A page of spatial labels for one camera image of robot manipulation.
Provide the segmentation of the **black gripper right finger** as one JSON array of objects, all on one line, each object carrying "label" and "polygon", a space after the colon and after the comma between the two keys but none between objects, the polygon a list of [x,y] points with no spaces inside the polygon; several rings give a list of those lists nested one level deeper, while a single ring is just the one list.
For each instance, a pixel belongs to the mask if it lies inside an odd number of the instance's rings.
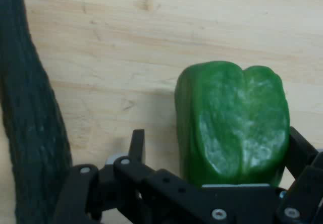
[{"label": "black gripper right finger", "polygon": [[290,128],[286,168],[294,182],[278,209],[279,223],[322,223],[322,152]]}]

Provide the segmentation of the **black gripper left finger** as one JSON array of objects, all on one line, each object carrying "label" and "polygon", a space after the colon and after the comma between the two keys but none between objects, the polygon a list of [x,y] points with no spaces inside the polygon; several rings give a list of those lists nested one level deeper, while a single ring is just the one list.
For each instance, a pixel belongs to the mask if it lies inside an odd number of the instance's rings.
[{"label": "black gripper left finger", "polygon": [[144,179],[154,173],[144,162],[145,132],[132,133],[129,153],[98,169],[71,168],[56,206],[55,223],[100,223],[102,213],[117,209],[131,223],[161,223],[156,196]]}]

